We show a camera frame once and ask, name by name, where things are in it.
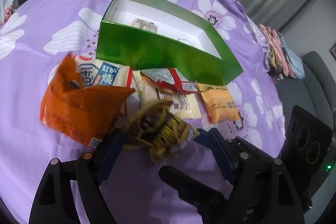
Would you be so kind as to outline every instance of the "wall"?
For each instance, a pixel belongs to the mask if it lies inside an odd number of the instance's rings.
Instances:
[[[336,80],[336,60],[330,53],[336,44],[336,0],[314,0],[282,35],[287,47],[300,57],[316,51]]]

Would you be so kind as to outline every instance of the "purple tablecloth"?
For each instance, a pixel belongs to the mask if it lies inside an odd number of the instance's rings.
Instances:
[[[39,121],[39,108],[52,70],[67,52],[95,55],[99,22],[111,0],[28,0],[0,29],[0,196],[20,223],[27,223],[41,176],[52,158],[77,159],[90,150]],[[221,133],[239,135],[276,157],[284,141],[282,106],[266,74],[267,45],[241,4],[235,0],[169,0],[217,29],[244,73],[228,87],[241,119],[217,125]],[[136,96],[131,96],[139,104]],[[189,121],[211,128],[202,119]],[[231,187],[211,152],[192,143],[175,160],[193,178],[222,191]],[[181,201],[162,183],[147,151],[122,152],[101,191],[118,223],[201,223],[196,208]],[[78,214],[87,223],[78,189],[73,185]]]

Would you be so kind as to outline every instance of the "orange snack package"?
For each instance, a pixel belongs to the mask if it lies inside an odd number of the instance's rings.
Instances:
[[[68,54],[59,65],[41,101],[40,120],[77,142],[96,148],[134,89],[95,85],[84,88]]]
[[[238,120],[238,108],[226,86],[205,85],[196,82],[207,109],[209,120],[216,124],[222,120]]]

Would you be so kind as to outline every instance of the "sofa cushion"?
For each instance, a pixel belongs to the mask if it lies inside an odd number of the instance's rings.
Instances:
[[[333,114],[333,128],[336,131],[336,82],[317,52],[307,53],[302,60],[320,83]]]
[[[303,82],[306,85],[311,102],[313,103],[316,117],[333,129],[334,118],[322,87],[313,72],[305,65],[305,63],[303,63],[303,68],[305,73]]]
[[[310,99],[309,92],[302,80],[294,78],[284,78],[275,85],[280,101],[282,102],[282,111],[285,116],[285,128],[287,129],[291,119],[292,110],[298,105],[314,116],[316,112]]]

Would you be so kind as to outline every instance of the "open box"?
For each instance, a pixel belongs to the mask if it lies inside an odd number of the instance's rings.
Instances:
[[[154,23],[157,33],[131,27],[137,18]],[[210,22],[167,0],[112,0],[96,57],[133,70],[173,67],[189,81],[212,85],[227,84],[243,72]]]

